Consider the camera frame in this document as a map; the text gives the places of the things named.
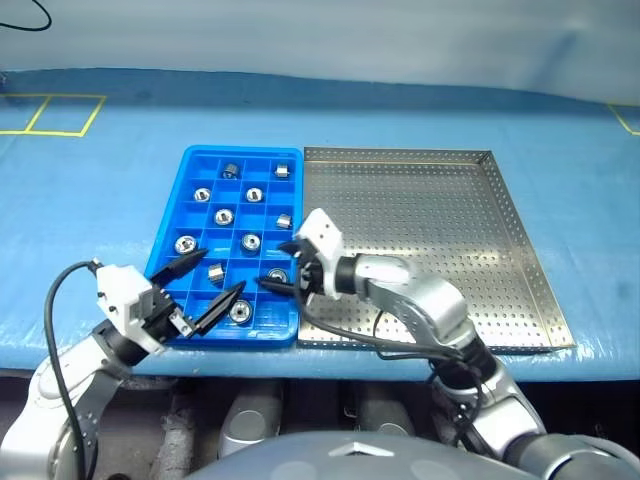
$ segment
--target wire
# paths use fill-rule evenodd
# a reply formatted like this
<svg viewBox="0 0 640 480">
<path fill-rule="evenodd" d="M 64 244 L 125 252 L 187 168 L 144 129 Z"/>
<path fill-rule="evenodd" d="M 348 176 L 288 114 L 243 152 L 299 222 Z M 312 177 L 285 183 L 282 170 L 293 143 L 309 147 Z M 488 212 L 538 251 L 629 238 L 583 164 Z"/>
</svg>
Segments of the wire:
<svg viewBox="0 0 640 480">
<path fill-rule="evenodd" d="M 10 28 L 12 30 L 20 30 L 21 32 L 43 32 L 43 31 L 49 29 L 49 27 L 51 27 L 51 23 L 52 23 L 51 15 L 47 11 L 47 9 L 44 8 L 44 6 L 38 0 L 31 0 L 31 1 L 33 3 L 35 3 L 38 7 L 40 7 L 40 10 L 42 10 L 44 12 L 44 14 L 47 16 L 47 23 L 45 23 L 41 27 L 22 27 L 20 25 L 12 25 L 10 23 L 2 23 L 2 22 L 0 22 L 0 27 Z"/>
<path fill-rule="evenodd" d="M 298 310 L 300 311 L 300 315 L 302 316 L 302 318 L 307 322 L 309 322 L 314 327 L 319 328 L 320 330 L 326 330 L 327 332 L 333 333 L 334 335 L 338 335 L 344 338 L 349 338 L 351 340 L 357 340 L 367 345 L 373 345 L 379 348 L 394 350 L 396 352 L 414 352 L 414 353 L 421 353 L 423 355 L 422 357 L 416 357 L 416 358 L 433 358 L 437 360 L 450 360 L 452 358 L 461 359 L 460 353 L 453 348 L 425 347 L 423 345 L 416 345 L 413 343 L 396 342 L 393 340 L 375 338 L 375 337 L 372 337 L 371 335 L 362 335 L 360 333 L 350 332 L 348 330 L 337 328 L 337 327 L 334 327 L 333 325 L 329 325 L 328 323 L 323 322 L 318 317 L 314 316 L 309 312 L 309 310 L 307 309 L 307 304 L 302 298 L 302 293 L 300 290 L 301 273 L 302 273 L 302 267 L 298 265 L 296 270 L 294 288 L 293 288 L 293 296 L 296 299 Z"/>
<path fill-rule="evenodd" d="M 71 398 L 69 397 L 69 389 L 64 383 L 64 376 L 62 375 L 62 369 L 60 368 L 60 358 L 58 357 L 58 348 L 56 346 L 56 338 L 53 332 L 53 300 L 55 299 L 60 285 L 62 285 L 62 282 L 69 276 L 70 273 L 85 267 L 91 269 L 91 266 L 93 265 L 94 264 L 92 262 L 78 262 L 65 268 L 51 284 L 49 292 L 47 293 L 47 298 L 44 302 L 44 333 L 47 338 L 49 360 L 51 361 L 51 368 L 53 369 L 53 374 L 56 378 L 56 384 L 58 385 L 58 390 L 60 391 L 62 403 L 64 404 L 64 408 L 67 411 L 67 415 L 69 416 L 69 424 L 71 426 L 71 432 L 73 434 L 73 441 L 77 449 L 75 452 L 75 463 L 76 474 L 79 480 L 85 480 L 86 478 L 84 441 L 82 439 L 82 430 L 80 429 L 80 424 L 78 423 L 78 416 L 76 415 L 76 411 L 73 408 L 73 404 L 71 403 Z"/>
<path fill-rule="evenodd" d="M 380 310 L 378 312 L 378 315 L 376 316 L 375 321 L 373 322 L 373 337 L 374 338 L 376 338 L 376 331 L 378 329 L 378 323 L 380 323 L 380 319 L 382 318 L 382 314 L 383 313 L 384 312 L 382 310 Z M 469 412 L 468 417 L 466 417 L 466 420 L 464 422 L 462 422 L 461 424 L 457 425 L 457 427 L 456 427 L 456 435 L 451 440 L 451 445 L 456 446 L 458 444 L 458 442 L 460 442 L 460 440 L 469 431 L 469 429 L 473 426 L 475 421 L 478 419 L 478 415 L 480 415 L 480 409 L 482 408 L 482 398 L 483 398 L 482 380 L 481 380 L 480 372 L 477 369 L 473 368 L 473 367 L 469 367 L 466 363 L 464 363 L 463 361 L 461 361 L 461 360 L 459 360 L 457 358 L 447 359 L 447 360 L 445 360 L 445 363 L 442 363 L 442 364 L 436 366 L 436 365 L 433 364 L 433 362 L 431 362 L 431 360 L 433 360 L 433 358 L 430 358 L 428 355 L 425 355 L 423 353 L 406 353 L 406 354 L 384 355 L 378 348 L 376 348 L 376 354 L 378 355 L 378 358 L 380 358 L 382 360 L 406 360 L 406 359 L 412 359 L 412 358 L 423 358 L 423 359 L 429 360 L 429 363 L 431 365 L 432 373 L 429 376 L 429 378 L 427 379 L 427 383 L 428 384 L 433 383 L 433 381 L 436 379 L 436 377 L 438 377 L 440 370 L 443 367 L 445 367 L 447 365 L 450 365 L 450 364 L 455 364 L 458 368 L 460 368 L 460 369 L 464 370 L 465 372 L 469 373 L 469 375 L 471 376 L 471 381 L 473 382 L 473 385 L 476 388 L 476 392 L 477 392 L 478 398 L 477 398 L 476 402 L 474 403 L 473 408 Z"/>
<path fill-rule="evenodd" d="M 293 295 L 296 299 L 296 303 L 298 305 L 298 310 L 300 311 L 300 315 L 304 320 L 309 322 L 316 328 L 321 330 L 326 330 L 329 333 L 333 333 L 334 335 L 339 335 L 344 338 L 349 338 L 351 340 L 357 340 L 359 342 L 365 343 L 367 345 L 372 345 L 375 348 L 376 355 L 378 358 L 382 360 L 407 360 L 407 359 L 424 359 L 428 360 L 431 364 L 432 374 L 430 375 L 428 382 L 431 383 L 435 378 L 439 375 L 439 371 L 447 366 L 454 364 L 458 366 L 460 369 L 468 372 L 471 376 L 471 380 L 477 391 L 477 399 L 469 412 L 469 415 L 465 417 L 463 422 L 460 422 L 456 425 L 456 435 L 453 437 L 451 441 L 451 445 L 456 446 L 458 442 L 466 435 L 469 429 L 473 426 L 475 421 L 480 414 L 480 409 L 482 408 L 482 380 L 480 376 L 480 372 L 473 367 L 468 366 L 463 362 L 462 355 L 460 352 L 453 348 L 447 347 L 426 347 L 424 345 L 416 345 L 405 342 L 396 342 L 393 340 L 386 340 L 376 337 L 376 329 L 378 327 L 378 323 L 380 322 L 380 318 L 382 318 L 383 311 L 380 310 L 378 315 L 376 316 L 375 321 L 373 322 L 373 335 L 361 335 L 359 333 L 350 332 L 348 330 L 344 330 L 342 328 L 334 327 L 333 325 L 329 325 L 318 317 L 312 315 L 307 309 L 307 303 L 302 298 L 302 293 L 300 289 L 300 279 L 302 277 L 302 267 L 298 265 L 296 269 L 296 277 L 293 288 Z M 393 350 L 395 352 L 408 352 L 408 353 L 397 353 L 391 355 L 385 355 L 380 351 L 380 348 L 386 348 L 389 350 Z M 434 365 L 433 360 L 442 361 L 439 365 Z"/>
</svg>

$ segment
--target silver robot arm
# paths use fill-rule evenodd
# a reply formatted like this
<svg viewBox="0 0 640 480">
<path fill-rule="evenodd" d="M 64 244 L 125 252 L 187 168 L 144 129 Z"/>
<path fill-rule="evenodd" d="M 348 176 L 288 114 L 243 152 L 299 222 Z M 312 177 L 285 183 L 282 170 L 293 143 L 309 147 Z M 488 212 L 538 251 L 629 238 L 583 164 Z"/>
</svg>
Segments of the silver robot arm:
<svg viewBox="0 0 640 480">
<path fill-rule="evenodd" d="M 458 353 L 457 361 L 433 360 L 432 364 L 436 367 L 437 390 L 455 407 L 452 420 L 465 424 L 460 440 L 467 450 L 545 479 L 556 478 L 553 475 L 557 469 L 567 467 L 572 458 L 581 459 L 582 471 L 594 464 L 603 465 L 606 458 L 609 463 L 603 473 L 637 478 L 637 471 L 611 451 L 586 444 L 584 439 L 546 434 L 534 407 L 477 335 L 464 297 L 453 285 L 420 272 L 404 258 L 344 256 L 342 233 L 321 209 L 309 214 L 295 238 L 301 244 L 299 263 L 310 270 L 307 278 L 311 279 L 315 265 L 315 277 L 322 278 L 325 295 L 338 299 L 342 294 L 355 294 L 394 315 L 416 345 Z"/>
<path fill-rule="evenodd" d="M 0 479 L 91 478 L 100 418 L 131 368 L 149 354 L 162 353 L 163 344 L 178 335 L 204 335 L 242 292 L 244 282 L 223 292 L 195 322 L 183 314 L 163 287 L 185 275 L 206 253 L 197 250 L 174 260 L 151 281 L 132 266 L 102 266 L 94 261 L 98 306 L 107 320 L 58 355 L 79 435 L 73 431 L 51 360 L 46 359 L 31 379 L 24 410 L 0 446 Z"/>
</svg>

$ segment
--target metal nut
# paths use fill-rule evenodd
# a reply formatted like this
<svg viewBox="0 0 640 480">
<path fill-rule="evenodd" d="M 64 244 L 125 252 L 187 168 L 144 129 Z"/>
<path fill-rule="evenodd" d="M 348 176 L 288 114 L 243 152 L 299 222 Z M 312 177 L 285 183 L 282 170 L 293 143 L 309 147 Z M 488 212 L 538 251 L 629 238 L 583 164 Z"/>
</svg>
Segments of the metal nut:
<svg viewBox="0 0 640 480">
<path fill-rule="evenodd" d="M 247 233 L 242 237 L 242 248 L 247 253 L 255 254 L 260 250 L 260 237 L 255 233 Z"/>
<path fill-rule="evenodd" d="M 221 208 L 216 212 L 214 220 L 218 225 L 229 225 L 233 223 L 233 212 L 228 208 Z"/>
<path fill-rule="evenodd" d="M 216 263 L 213 265 L 209 265 L 207 276 L 209 277 L 209 281 L 211 283 L 222 282 L 224 280 L 224 269 L 222 268 L 222 264 Z"/>
<path fill-rule="evenodd" d="M 196 202 L 208 202 L 211 198 L 211 190 L 208 188 L 199 188 L 193 192 L 193 199 Z"/>
<path fill-rule="evenodd" d="M 191 235 L 183 235 L 174 244 L 173 248 L 180 255 L 186 255 L 188 253 L 193 252 L 196 249 L 197 242 L 196 239 Z"/>
<path fill-rule="evenodd" d="M 278 228 L 284 228 L 285 230 L 288 230 L 289 228 L 291 228 L 291 216 L 287 215 L 286 213 L 281 214 L 276 220 L 276 226 Z"/>
<path fill-rule="evenodd" d="M 269 270 L 269 273 L 267 273 L 267 277 L 272 278 L 273 280 L 278 280 L 282 283 L 287 283 L 287 281 L 289 281 L 287 272 L 281 268 L 272 268 Z"/>
<path fill-rule="evenodd" d="M 222 171 L 222 178 L 227 180 L 238 178 L 238 166 L 235 163 L 227 163 Z"/>
<path fill-rule="evenodd" d="M 231 310 L 229 311 L 229 317 L 234 323 L 238 325 L 242 325 L 246 323 L 251 318 L 252 308 L 251 304 L 246 300 L 238 300 L 233 304 Z"/>
<path fill-rule="evenodd" d="M 273 172 L 278 178 L 287 178 L 289 177 L 289 167 L 285 163 L 279 163 L 276 166 L 276 171 Z"/>
<path fill-rule="evenodd" d="M 250 188 L 247 190 L 247 201 L 256 203 L 262 201 L 262 190 L 259 188 Z"/>
</svg>

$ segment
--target yellow tape line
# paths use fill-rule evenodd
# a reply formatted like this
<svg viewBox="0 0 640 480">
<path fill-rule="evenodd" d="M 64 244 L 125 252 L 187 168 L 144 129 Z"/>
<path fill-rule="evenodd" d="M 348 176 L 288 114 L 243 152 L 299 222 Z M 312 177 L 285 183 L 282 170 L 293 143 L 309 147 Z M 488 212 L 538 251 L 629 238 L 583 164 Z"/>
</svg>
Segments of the yellow tape line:
<svg viewBox="0 0 640 480">
<path fill-rule="evenodd" d="M 627 121 L 622 117 L 622 115 L 620 115 L 620 113 L 618 112 L 618 110 L 616 110 L 616 106 L 607 103 L 607 107 L 609 107 L 609 110 L 611 110 L 613 112 L 613 114 L 616 116 L 616 118 L 618 119 L 618 122 L 620 122 L 620 125 L 622 125 L 622 127 L 629 132 L 631 135 L 640 135 L 640 131 L 638 130 L 634 130 L 632 129 L 629 124 L 627 123 Z"/>
<path fill-rule="evenodd" d="M 44 102 L 35 111 L 31 120 L 24 128 L 24 130 L 0 130 L 0 135 L 44 135 L 51 137 L 84 137 L 89 127 L 95 120 L 96 116 L 102 109 L 104 102 L 107 100 L 106 95 L 88 95 L 83 93 L 0 93 L 0 97 L 18 97 L 18 98 L 34 98 L 44 97 Z M 79 132 L 68 132 L 64 130 L 34 130 L 33 126 L 36 124 L 44 110 L 47 108 L 51 99 L 53 98 L 97 98 L 98 104 L 93 109 L 89 118 Z"/>
</svg>

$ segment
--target stainless steel tray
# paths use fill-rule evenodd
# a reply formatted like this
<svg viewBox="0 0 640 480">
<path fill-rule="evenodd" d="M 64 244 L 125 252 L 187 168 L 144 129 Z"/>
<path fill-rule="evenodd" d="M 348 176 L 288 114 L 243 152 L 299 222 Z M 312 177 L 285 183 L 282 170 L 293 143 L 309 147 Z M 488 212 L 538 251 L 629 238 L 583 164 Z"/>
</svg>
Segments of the stainless steel tray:
<svg viewBox="0 0 640 480">
<path fill-rule="evenodd" d="M 467 298 L 484 341 L 503 352 L 574 345 L 564 316 L 489 151 L 305 148 L 305 215 L 322 207 L 348 253 L 412 257 Z M 325 321 L 371 334 L 377 309 L 321 296 Z M 413 341 L 385 315 L 376 333 Z M 361 347 L 302 322 L 306 345 Z"/>
</svg>

